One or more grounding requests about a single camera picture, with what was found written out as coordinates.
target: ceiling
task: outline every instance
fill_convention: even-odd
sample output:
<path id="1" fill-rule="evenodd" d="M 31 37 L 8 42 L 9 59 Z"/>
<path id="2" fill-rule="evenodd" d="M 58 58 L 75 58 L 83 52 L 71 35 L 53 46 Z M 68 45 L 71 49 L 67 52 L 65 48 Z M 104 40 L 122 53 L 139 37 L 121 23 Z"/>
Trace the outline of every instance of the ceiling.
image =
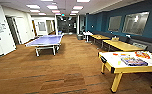
<path id="1" fill-rule="evenodd" d="M 40 0 L 0 0 L 0 4 L 5 7 L 17 9 L 23 12 L 28 12 L 31 15 L 38 15 L 38 13 L 31 13 L 30 8 L 26 5 L 40 6 L 40 12 L 47 15 L 54 15 L 47 5 L 52 5 L 56 2 L 60 13 L 69 15 L 74 6 L 83 6 L 77 15 L 85 15 L 86 13 L 95 14 L 102 11 L 111 11 L 120 7 L 131 5 L 144 0 L 91 0 L 90 2 L 78 3 L 76 0 L 54 0 L 54 1 L 40 1 Z"/>

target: wooden table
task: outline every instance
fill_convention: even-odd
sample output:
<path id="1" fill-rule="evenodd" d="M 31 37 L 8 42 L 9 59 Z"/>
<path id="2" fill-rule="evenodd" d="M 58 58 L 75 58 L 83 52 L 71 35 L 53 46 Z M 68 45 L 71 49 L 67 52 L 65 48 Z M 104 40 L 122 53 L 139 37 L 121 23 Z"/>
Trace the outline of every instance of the wooden table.
<path id="1" fill-rule="evenodd" d="M 127 54 L 132 57 L 136 57 L 134 52 L 99 52 L 99 58 L 102 60 L 102 70 L 104 73 L 105 67 L 115 74 L 115 78 L 111 87 L 112 92 L 116 92 L 119 82 L 123 73 L 137 73 L 137 72 L 152 72 L 152 58 L 146 59 L 142 58 L 145 62 L 148 63 L 148 66 L 128 66 L 120 59 L 121 54 Z"/>
<path id="2" fill-rule="evenodd" d="M 95 40 L 109 40 L 110 38 L 109 37 L 105 37 L 105 36 L 102 36 L 102 35 L 91 35 L 91 37 L 94 38 L 94 43 L 95 43 Z"/>
<path id="3" fill-rule="evenodd" d="M 136 47 L 134 45 L 122 42 L 122 41 L 112 41 L 112 40 L 103 40 L 103 42 L 109 44 L 109 50 L 110 51 L 110 46 L 114 46 L 124 52 L 129 52 L 129 51 L 142 51 L 144 49 L 141 49 L 139 47 Z"/>

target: blue table top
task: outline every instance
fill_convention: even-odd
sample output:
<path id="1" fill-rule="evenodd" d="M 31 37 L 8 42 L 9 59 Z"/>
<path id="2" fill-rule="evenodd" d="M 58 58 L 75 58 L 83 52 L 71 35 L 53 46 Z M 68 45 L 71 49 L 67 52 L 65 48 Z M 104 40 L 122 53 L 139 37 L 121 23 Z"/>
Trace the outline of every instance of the blue table top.
<path id="1" fill-rule="evenodd" d="M 26 44 L 26 46 L 58 45 L 62 35 L 45 35 Z"/>

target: white table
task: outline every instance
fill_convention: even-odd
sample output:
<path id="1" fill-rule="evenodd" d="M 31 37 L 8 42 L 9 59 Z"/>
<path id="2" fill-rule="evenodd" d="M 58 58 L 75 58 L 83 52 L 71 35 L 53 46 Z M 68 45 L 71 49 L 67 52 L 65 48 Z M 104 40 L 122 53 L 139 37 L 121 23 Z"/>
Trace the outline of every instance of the white table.
<path id="1" fill-rule="evenodd" d="M 91 32 L 83 32 L 83 34 L 85 35 L 85 37 L 86 37 L 86 41 L 85 42 L 90 42 L 90 41 L 88 41 L 88 36 L 89 35 L 93 35 Z"/>

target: ceiling light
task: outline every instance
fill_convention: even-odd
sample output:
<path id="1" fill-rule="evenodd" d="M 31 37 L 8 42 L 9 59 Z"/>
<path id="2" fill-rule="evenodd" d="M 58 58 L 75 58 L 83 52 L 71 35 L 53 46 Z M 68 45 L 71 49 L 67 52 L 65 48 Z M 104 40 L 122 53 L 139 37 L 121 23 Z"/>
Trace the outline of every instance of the ceiling light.
<path id="1" fill-rule="evenodd" d="M 47 6 L 49 9 L 57 9 L 57 6 L 55 6 L 55 5 L 48 5 Z"/>
<path id="2" fill-rule="evenodd" d="M 89 2 L 90 0 L 77 0 L 77 2 Z"/>
<path id="3" fill-rule="evenodd" d="M 56 5 L 57 3 L 56 3 L 56 2 L 53 2 L 52 4 L 53 4 L 53 5 Z"/>
<path id="4" fill-rule="evenodd" d="M 79 11 L 71 11 L 71 13 L 78 13 Z"/>
<path id="5" fill-rule="evenodd" d="M 31 12 L 40 12 L 39 10 L 30 10 Z"/>
<path id="6" fill-rule="evenodd" d="M 53 0 L 41 0 L 41 1 L 53 1 Z"/>
<path id="7" fill-rule="evenodd" d="M 30 7 L 30 8 L 37 8 L 37 9 L 40 9 L 40 7 L 38 5 L 26 5 L 27 7 Z"/>
<path id="8" fill-rule="evenodd" d="M 52 10 L 53 13 L 59 13 L 59 10 Z"/>
<path id="9" fill-rule="evenodd" d="M 46 13 L 39 13 L 39 15 L 46 15 Z"/>
<path id="10" fill-rule="evenodd" d="M 70 15 L 76 15 L 76 14 L 74 14 L 74 13 L 71 13 Z"/>
<path id="11" fill-rule="evenodd" d="M 56 13 L 55 15 L 61 15 L 60 13 Z"/>
<path id="12" fill-rule="evenodd" d="M 74 6 L 73 9 L 82 9 L 83 6 Z"/>

